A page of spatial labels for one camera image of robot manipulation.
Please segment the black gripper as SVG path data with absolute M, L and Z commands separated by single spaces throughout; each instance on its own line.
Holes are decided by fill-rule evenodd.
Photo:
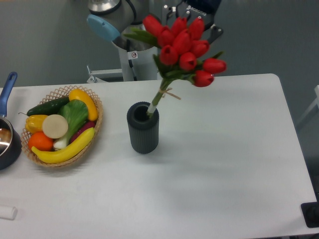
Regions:
M 214 23 L 220 4 L 221 0 L 182 0 L 176 6 L 164 4 L 161 9 L 161 23 L 167 25 L 172 17 L 185 17 L 191 23 L 201 17 L 204 21 L 203 39 L 212 44 L 223 34 L 223 29 Z

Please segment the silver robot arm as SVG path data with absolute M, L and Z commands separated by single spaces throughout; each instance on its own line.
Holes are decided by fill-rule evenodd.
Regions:
M 164 2 L 159 20 L 167 24 L 175 17 L 185 17 L 189 22 L 202 18 L 205 30 L 210 31 L 207 40 L 212 43 L 223 34 L 223 29 L 214 23 L 220 3 L 219 0 L 180 0 L 173 6 Z M 90 0 L 87 23 L 99 37 L 116 42 L 130 26 L 142 24 L 152 5 L 153 0 Z

